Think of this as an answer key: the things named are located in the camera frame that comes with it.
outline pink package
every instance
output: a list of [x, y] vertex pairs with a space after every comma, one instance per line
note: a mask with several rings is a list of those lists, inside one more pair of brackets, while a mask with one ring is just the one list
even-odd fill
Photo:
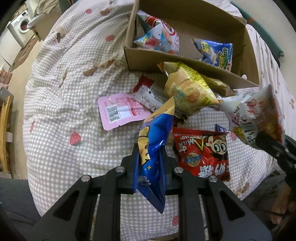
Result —
[[108, 131], [132, 121], [141, 121], [151, 112], [134, 100], [135, 94], [119, 93], [98, 98], [104, 130]]

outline metal screw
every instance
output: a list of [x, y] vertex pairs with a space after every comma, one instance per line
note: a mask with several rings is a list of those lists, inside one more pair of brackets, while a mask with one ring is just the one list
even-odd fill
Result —
[[116, 167], [115, 170], [116, 170], [117, 172], [123, 172], [123, 171], [124, 171], [124, 167], [119, 166], [119, 167]]
[[89, 175], [84, 175], [81, 177], [81, 181], [83, 181], [83, 182], [88, 182], [89, 180], [90, 180]]
[[182, 173], [184, 170], [183, 170], [182, 167], [175, 167], [174, 171], [175, 171], [176, 173]]
[[210, 176], [209, 180], [210, 180], [211, 183], [215, 183], [215, 182], [218, 181], [218, 178], [216, 176]]

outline barcode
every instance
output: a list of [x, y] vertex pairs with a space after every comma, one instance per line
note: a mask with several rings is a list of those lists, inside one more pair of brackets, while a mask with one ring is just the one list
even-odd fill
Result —
[[120, 116], [118, 114], [116, 105], [107, 106], [106, 111], [107, 111], [107, 115], [110, 123], [120, 120]]

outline washing machine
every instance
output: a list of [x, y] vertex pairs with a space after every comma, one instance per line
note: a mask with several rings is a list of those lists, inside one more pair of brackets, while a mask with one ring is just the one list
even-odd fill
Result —
[[32, 30], [27, 28], [27, 24], [31, 21], [28, 11], [23, 11], [18, 15], [8, 26], [9, 31], [18, 42], [18, 44], [24, 48], [26, 44], [33, 37]]

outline cartoon face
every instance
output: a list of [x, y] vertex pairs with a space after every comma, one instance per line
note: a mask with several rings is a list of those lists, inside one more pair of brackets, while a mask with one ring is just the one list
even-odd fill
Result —
[[148, 139], [148, 133], [150, 130], [150, 126], [146, 126], [139, 132], [138, 137], [138, 145], [139, 145], [139, 151], [141, 156], [141, 164], [144, 165], [147, 161], [150, 160], [150, 156], [148, 154], [148, 146], [149, 146], [149, 139]]
[[227, 146], [225, 142], [222, 140], [222, 138], [214, 141], [214, 137], [210, 136], [208, 142], [206, 143], [206, 146], [211, 147], [213, 152], [218, 153], [220, 155], [223, 155], [227, 152]]
[[163, 30], [162, 30], [162, 28], [154, 27], [151, 31], [152, 31], [153, 36], [154, 36], [156, 39], [161, 40], [161, 36], [162, 36], [162, 34], [163, 34]]
[[179, 152], [185, 152], [187, 150], [186, 146], [181, 146]]

